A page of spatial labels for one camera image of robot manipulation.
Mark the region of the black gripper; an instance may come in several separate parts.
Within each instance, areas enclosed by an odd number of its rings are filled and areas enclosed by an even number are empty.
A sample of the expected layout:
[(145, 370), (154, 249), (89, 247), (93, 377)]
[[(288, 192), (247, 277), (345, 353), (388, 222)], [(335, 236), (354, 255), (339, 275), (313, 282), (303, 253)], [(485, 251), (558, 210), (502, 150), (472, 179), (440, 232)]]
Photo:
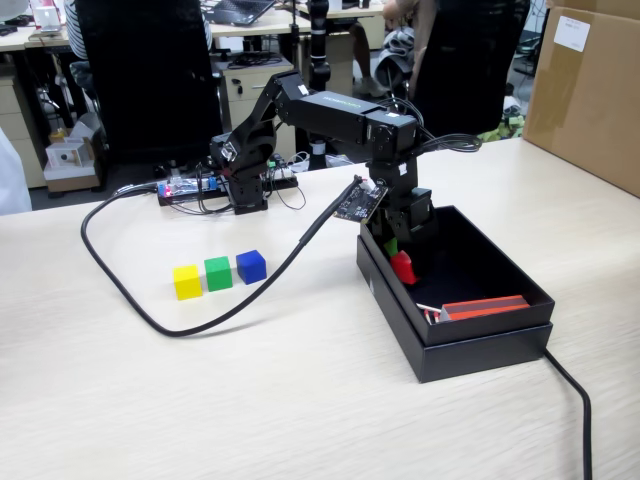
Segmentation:
[(430, 246), (424, 242), (437, 233), (438, 224), (432, 191), (418, 187), (417, 160), (371, 161), (368, 170), (377, 185), (387, 188), (369, 223), (371, 233), (377, 241), (387, 241), (389, 258), (399, 253), (398, 243), (404, 245), (413, 274), (421, 279), (430, 269)]

